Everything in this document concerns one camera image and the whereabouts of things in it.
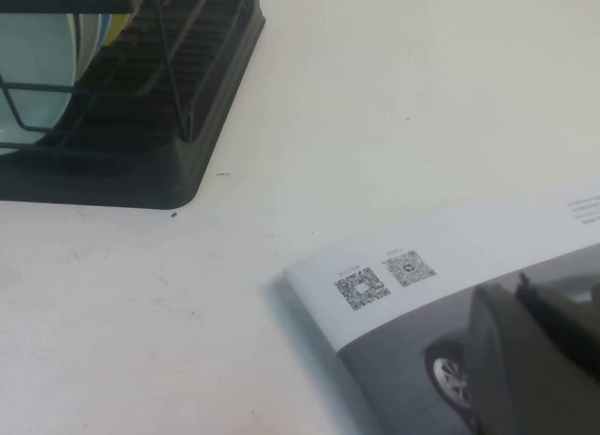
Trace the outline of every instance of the car brochure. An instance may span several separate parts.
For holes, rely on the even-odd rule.
[[[600,179],[385,227],[285,276],[385,433],[470,434],[463,352],[473,287],[500,284],[512,292],[527,277],[595,302]]]

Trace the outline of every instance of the car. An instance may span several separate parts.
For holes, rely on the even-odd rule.
[[[570,299],[600,311],[600,277],[569,277],[547,282],[548,287]],[[473,402],[464,352],[467,327],[436,338],[424,351],[427,376],[440,397],[474,429]]]

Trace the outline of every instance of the light blue plate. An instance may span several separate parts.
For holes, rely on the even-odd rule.
[[[109,27],[111,27],[112,19],[113,15],[102,15],[102,22],[100,23],[100,37],[97,40],[96,53],[98,53],[102,47],[104,39],[109,34]]]
[[[77,76],[79,80],[96,55],[102,15],[85,14],[79,15],[80,41],[79,55],[77,57]]]
[[[5,82],[72,86],[77,63],[72,15],[0,14],[0,72]],[[70,100],[67,93],[11,90],[28,126],[52,128]],[[44,136],[19,127],[0,91],[0,142],[35,143]],[[0,156],[12,152],[0,149]]]

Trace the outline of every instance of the white countertop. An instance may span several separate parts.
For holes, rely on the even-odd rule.
[[[598,173],[598,1],[262,0],[176,217],[0,202],[0,433],[368,433],[282,269]]]

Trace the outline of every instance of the dish rack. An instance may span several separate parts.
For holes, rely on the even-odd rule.
[[[135,13],[73,87],[0,90],[37,143],[0,142],[0,200],[172,209],[195,196],[263,29],[259,0],[0,0],[0,13]],[[12,90],[70,93],[28,127]]]

